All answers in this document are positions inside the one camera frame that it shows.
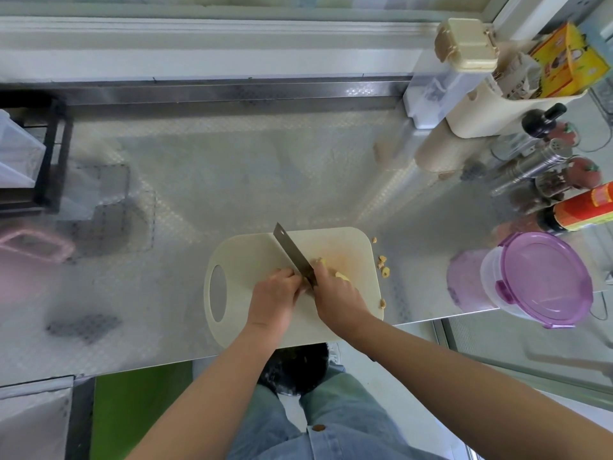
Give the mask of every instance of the cutting board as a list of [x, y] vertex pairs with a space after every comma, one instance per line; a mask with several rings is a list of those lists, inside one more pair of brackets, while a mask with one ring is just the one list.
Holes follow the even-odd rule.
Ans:
[[[325, 258], [329, 268], [346, 275], [362, 294], [368, 310], [383, 319], [373, 249], [364, 232], [354, 227], [335, 227], [287, 233], [308, 260]], [[226, 310], [219, 322], [213, 317], [210, 300], [211, 275], [216, 266], [221, 266], [226, 277]], [[294, 264], [272, 233], [237, 235], [217, 247], [205, 277], [204, 308], [211, 333], [222, 347], [228, 347], [245, 326], [256, 283], [275, 268], [286, 267], [294, 268]], [[302, 294], [279, 347], [333, 340], [339, 337], [319, 319], [313, 297]]]

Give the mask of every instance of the metal shaker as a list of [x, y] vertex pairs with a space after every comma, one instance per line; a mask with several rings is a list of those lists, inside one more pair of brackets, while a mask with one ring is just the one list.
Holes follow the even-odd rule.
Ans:
[[554, 138], [527, 157], [520, 158], [502, 168], [502, 173], [494, 179], [490, 195], [496, 197], [511, 186], [538, 176], [557, 164], [572, 157], [572, 147], [561, 138]]

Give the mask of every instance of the purple lid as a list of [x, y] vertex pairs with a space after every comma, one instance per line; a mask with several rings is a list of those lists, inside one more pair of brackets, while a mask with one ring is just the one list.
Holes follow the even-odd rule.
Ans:
[[500, 244], [512, 302], [546, 327], [572, 326], [590, 311], [592, 279], [566, 242], [544, 232], [513, 234]]

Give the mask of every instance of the knife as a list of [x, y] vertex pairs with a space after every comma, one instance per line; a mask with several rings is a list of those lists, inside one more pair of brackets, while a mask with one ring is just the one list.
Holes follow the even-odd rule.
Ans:
[[315, 287], [317, 285], [317, 279], [315, 278], [315, 270], [302, 254], [300, 249], [296, 247], [294, 241], [287, 235], [285, 229], [277, 223], [275, 226], [275, 230], [272, 233], [275, 236], [275, 239], [281, 244], [281, 247], [289, 256], [289, 259], [294, 263], [296, 269], [300, 274], [302, 274], [306, 280], [309, 282], [311, 287]]

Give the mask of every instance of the black rack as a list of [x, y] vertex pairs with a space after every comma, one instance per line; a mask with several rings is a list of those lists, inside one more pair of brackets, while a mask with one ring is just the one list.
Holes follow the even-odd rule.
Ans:
[[[0, 108], [18, 108], [23, 113], [13, 120], [24, 129], [46, 128], [42, 143], [45, 154], [33, 188], [0, 188], [0, 218], [57, 213], [64, 187], [72, 134], [72, 120], [65, 104], [46, 92], [0, 90]], [[63, 124], [61, 135], [58, 128]]]

